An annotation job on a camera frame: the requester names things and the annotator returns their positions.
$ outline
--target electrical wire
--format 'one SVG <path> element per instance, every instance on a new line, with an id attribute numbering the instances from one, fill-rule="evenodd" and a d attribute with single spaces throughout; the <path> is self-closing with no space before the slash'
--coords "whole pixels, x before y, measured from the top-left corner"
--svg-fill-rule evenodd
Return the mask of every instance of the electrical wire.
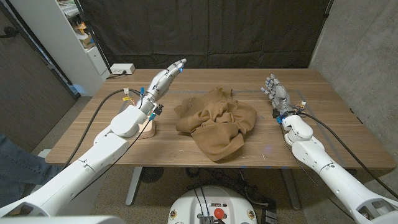
<path id="1" fill-rule="evenodd" d="M 88 130 L 89 130 L 91 124 L 93 123 L 95 117 L 97 116 L 98 111 L 99 111 L 99 110 L 101 109 L 101 107 L 104 105 L 105 101 L 108 100 L 111 96 L 113 96 L 113 95 L 115 95 L 115 94 L 117 94 L 117 93 L 120 93 L 120 92 L 122 92 L 122 91 L 124 91 L 124 89 L 116 90 L 116 91 L 110 93 L 108 96 L 106 96 L 106 97 L 102 100 L 102 102 L 101 102 L 101 103 L 99 104 L 99 106 L 97 107 L 97 110 L 95 110 L 93 116 L 91 117 L 90 122 L 87 124 L 87 127 L 86 127 L 86 129 L 85 129 L 85 132 L 84 132 L 83 135 L 81 136 L 81 138 L 80 138 L 80 140 L 79 140 L 79 143 L 77 144 L 75 150 L 73 150 L 72 154 L 70 155 L 70 157 L 68 158 L 68 160 L 66 161 L 66 163 L 63 165 L 61 171 L 64 170 L 66 167 L 69 166 L 70 161 L 71 161 L 71 160 L 73 159 L 73 157 L 75 156 L 75 154 L 76 154 L 77 150 L 79 149 L 81 143 L 83 142 L 83 140 L 84 140 L 84 138 L 85 138 L 85 136 L 86 136 L 86 134 L 87 134 L 87 132 L 88 132 Z M 133 93 L 135 93 L 135 94 L 138 94 L 139 96 L 141 95 L 137 90 L 129 89 L 129 91 L 131 91 L 131 92 L 133 92 Z"/>
<path id="2" fill-rule="evenodd" d="M 270 198 L 266 198 L 259 192 L 257 192 L 257 187 L 256 186 L 250 186 L 245 180 L 241 180 L 241 176 L 238 172 L 235 172 L 234 169 L 210 169 L 210 168 L 199 168 L 200 170 L 203 169 L 207 172 L 209 172 L 212 176 L 212 180 L 207 180 L 206 182 L 203 182 L 200 177 L 200 172 L 196 172 L 196 174 L 199 177 L 200 183 L 202 186 L 204 185 L 222 185 L 224 187 L 233 189 L 237 191 L 239 194 L 241 194 L 243 197 L 245 197 L 248 201 L 251 201 L 252 203 L 255 203 L 256 205 L 268 209 L 268 210 L 273 210 L 276 209 L 276 203 L 274 200 Z M 237 175 L 238 180 L 230 177 L 229 175 L 225 174 L 224 170 L 230 170 L 233 174 Z M 198 187 L 196 184 L 192 186 L 188 186 L 188 190 L 191 190 L 192 188 Z M 248 188 L 252 189 L 254 194 L 258 194 L 262 200 L 265 200 L 267 203 L 259 203 L 255 202 L 251 197 L 249 196 L 248 193 Z"/>
<path id="3" fill-rule="evenodd" d="M 139 105 L 138 109 L 141 109 L 142 106 L 142 100 L 144 99 L 144 97 L 141 95 L 141 105 Z"/>
<path id="4" fill-rule="evenodd" d="M 205 193 L 203 193 L 203 189 L 202 189 L 201 186 L 200 186 L 200 190 L 201 190 L 201 194 L 203 195 L 203 199 L 205 199 L 205 205 L 206 205 L 206 209 L 207 209 L 207 216 L 210 216 L 209 208 L 207 207 L 207 201 L 206 201 Z"/>
<path id="5" fill-rule="evenodd" d="M 117 77 L 122 78 L 122 77 L 120 77 L 120 76 L 123 76 L 123 75 L 125 75 L 126 73 L 127 73 L 127 72 L 126 72 L 125 70 L 123 70 L 122 74 L 116 74 L 116 75 L 111 76 L 111 77 L 108 77 L 108 78 L 106 78 L 106 79 L 113 79 L 113 78 L 117 78 Z"/>
<path id="6" fill-rule="evenodd" d="M 242 180 L 245 181 L 241 169 L 238 169 L 238 171 L 239 171 L 239 173 L 240 173 L 240 175 L 241 175 L 241 177 L 242 177 Z M 262 205 L 262 206 L 268 206 L 268 205 L 269 205 L 269 203 L 259 203 L 259 202 L 255 202 L 254 200 L 252 200 L 252 199 L 249 197 L 249 195 L 248 195 L 248 190 L 247 190 L 246 186 L 244 187 L 244 193 L 246 194 L 246 198 L 247 198 L 251 203 L 253 203 L 253 204 L 255 204 L 255 205 Z"/>
<path id="7" fill-rule="evenodd" d="M 193 191 L 195 192 L 195 195 L 197 196 L 197 199 L 198 199 L 198 202 L 199 202 L 199 205 L 200 205 L 200 211 L 201 211 L 201 215 L 203 215 L 203 209 L 201 208 L 201 203 L 200 203 L 200 200 L 199 200 L 199 197 L 198 197 L 197 191 L 195 190 L 195 188 L 193 189 Z"/>
<path id="8" fill-rule="evenodd" d="M 133 106 L 136 106 L 137 103 L 136 103 L 135 100 L 133 100 L 133 99 L 130 97 L 130 94 L 126 93 L 126 95 L 130 98 L 130 100 L 131 100 L 131 102 L 132 102 L 132 105 L 133 105 Z"/>
<path id="9" fill-rule="evenodd" d="M 285 141 L 286 147 L 287 147 L 287 149 L 290 151 L 290 153 L 292 153 L 292 155 L 294 156 L 291 147 L 289 147 L 289 145 L 288 145 L 287 142 L 286 142 L 286 139 L 285 139 L 285 136 L 284 136 L 283 127 L 282 127 L 281 124 L 279 124 L 279 126 L 280 126 L 280 130 L 282 131 L 282 137 L 283 137 L 283 139 L 284 139 L 284 141 Z M 315 186 L 317 186 L 317 188 L 324 194 L 324 196 L 326 196 L 334 205 L 336 205 L 336 207 L 337 207 L 338 209 L 340 209 L 342 212 L 344 212 L 344 214 L 346 214 L 350 219 L 354 220 L 354 218 L 351 217 L 351 215 L 349 215 L 346 211 L 344 211 L 335 201 L 333 201 L 333 200 L 326 194 L 326 192 L 324 192 L 324 191 L 319 187 L 319 185 L 311 178 L 310 174 L 308 174 L 308 172 L 304 169 L 303 165 L 301 165 L 300 161 L 299 161 L 298 159 L 296 159 L 296 157 L 294 157 L 294 159 L 295 159 L 295 160 L 297 161 L 297 163 L 300 165 L 301 169 L 305 172 L 305 174 L 307 175 L 307 177 L 308 177 L 308 178 L 315 184 Z"/>
<path id="10" fill-rule="evenodd" d="M 329 132 L 331 132 L 331 134 L 337 139 L 338 142 L 340 142 L 340 144 L 348 151 L 348 153 L 351 154 L 351 156 L 356 160 L 356 162 L 358 162 L 361 167 L 368 173 L 370 174 L 370 176 L 373 177 L 373 179 L 375 179 L 380 185 L 382 185 L 388 192 L 390 192 L 390 194 L 392 194 L 395 198 L 398 199 L 398 194 L 396 194 L 393 190 L 391 190 L 383 181 L 381 181 L 378 177 L 376 177 L 366 166 L 365 164 L 363 164 L 358 157 L 355 156 L 355 154 L 348 148 L 348 146 L 346 146 L 346 144 L 344 144 L 344 142 L 337 136 L 337 134 L 330 129 L 327 125 L 325 125 L 324 123 L 322 123 L 320 120 L 316 119 L 315 117 L 304 113 L 304 112 L 300 112 L 299 114 L 303 114 L 311 119 L 313 119 L 314 121 L 318 122 L 319 124 L 321 124 L 323 127 L 325 127 Z"/>
<path id="11" fill-rule="evenodd" d="M 141 136 L 141 134 L 145 131 L 146 127 L 148 126 L 149 122 L 144 126 L 144 129 L 139 133 L 139 135 L 137 136 L 137 138 L 131 143 L 131 145 L 126 149 L 126 152 L 128 152 L 128 150 L 131 148 L 131 146 L 136 143 L 136 141 L 139 139 L 139 137 Z M 95 180 L 93 180 L 89 185 L 87 185 L 83 190 L 79 191 L 79 193 L 76 194 L 76 196 L 73 198 L 75 199 L 78 195 L 80 195 L 84 190 L 86 190 L 89 186 L 91 186 L 92 184 L 94 184 L 94 182 L 96 182 L 99 178 L 101 178 L 110 168 L 112 168 L 113 165 L 115 165 L 120 158 L 122 158 L 125 153 L 123 153 L 123 155 L 121 157 L 119 157 L 119 159 L 116 159 L 116 161 L 114 163 L 112 163 L 112 165 L 110 165 L 101 175 L 99 175 Z"/>

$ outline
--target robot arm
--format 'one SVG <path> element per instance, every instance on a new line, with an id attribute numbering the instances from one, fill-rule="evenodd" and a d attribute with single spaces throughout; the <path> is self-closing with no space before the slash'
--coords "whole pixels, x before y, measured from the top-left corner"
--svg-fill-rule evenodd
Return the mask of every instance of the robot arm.
<path id="1" fill-rule="evenodd" d="M 367 189 L 325 152 L 323 144 L 313 136 L 312 128 L 295 114 L 289 94 L 274 75 L 267 78 L 266 85 L 267 89 L 261 90 L 272 101 L 274 118 L 288 131 L 284 137 L 292 146 L 293 155 L 322 178 L 355 222 L 396 223 L 398 202 Z"/>
<path id="2" fill-rule="evenodd" d="M 142 96 L 142 105 L 139 101 L 137 106 L 130 105 L 116 115 L 111 124 L 97 135 L 93 147 L 84 155 L 38 191 L 0 208 L 0 217 L 8 216 L 12 211 L 22 207 L 30 210 L 29 216 L 55 216 L 91 182 L 97 173 L 114 163 L 127 151 L 129 142 L 125 138 L 138 133 L 138 124 L 144 123 L 147 114 L 154 111 L 150 119 L 153 119 L 155 114 L 160 114 L 163 106 L 157 105 L 156 101 L 167 92 L 174 78 L 182 72 L 185 62 L 185 59 L 179 60 L 158 73 L 150 84 L 148 92 Z"/>

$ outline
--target person's leg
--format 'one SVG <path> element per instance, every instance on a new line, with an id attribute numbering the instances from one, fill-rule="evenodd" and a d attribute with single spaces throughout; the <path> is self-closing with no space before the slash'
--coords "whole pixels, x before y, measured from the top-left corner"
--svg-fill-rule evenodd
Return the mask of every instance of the person's leg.
<path id="1" fill-rule="evenodd" d="M 47 164 L 44 158 L 26 152 L 0 134 L 1 176 L 22 183 L 44 185 L 59 172 L 59 166 Z"/>
<path id="2" fill-rule="evenodd" d="M 19 200 L 25 184 L 0 175 L 0 208 Z"/>

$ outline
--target crumpled fabric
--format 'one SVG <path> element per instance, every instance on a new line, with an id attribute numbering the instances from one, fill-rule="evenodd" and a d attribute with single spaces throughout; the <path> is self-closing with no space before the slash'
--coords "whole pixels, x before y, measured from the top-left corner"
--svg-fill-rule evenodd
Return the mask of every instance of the crumpled fabric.
<path id="1" fill-rule="evenodd" d="M 203 96 L 183 100 L 174 111 L 180 117 L 176 130 L 191 133 L 212 161 L 243 146 L 243 136 L 252 130 L 257 115 L 250 105 L 232 99 L 232 89 L 218 87 Z"/>

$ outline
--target white power strip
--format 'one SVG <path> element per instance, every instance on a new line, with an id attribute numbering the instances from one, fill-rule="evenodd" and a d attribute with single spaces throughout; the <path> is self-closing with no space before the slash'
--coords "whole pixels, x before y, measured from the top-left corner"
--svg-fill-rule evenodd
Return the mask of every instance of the white power strip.
<path id="1" fill-rule="evenodd" d="M 133 63 L 115 63 L 111 67 L 113 75 L 120 75 L 123 71 L 126 71 L 126 74 L 132 74 L 135 69 Z"/>

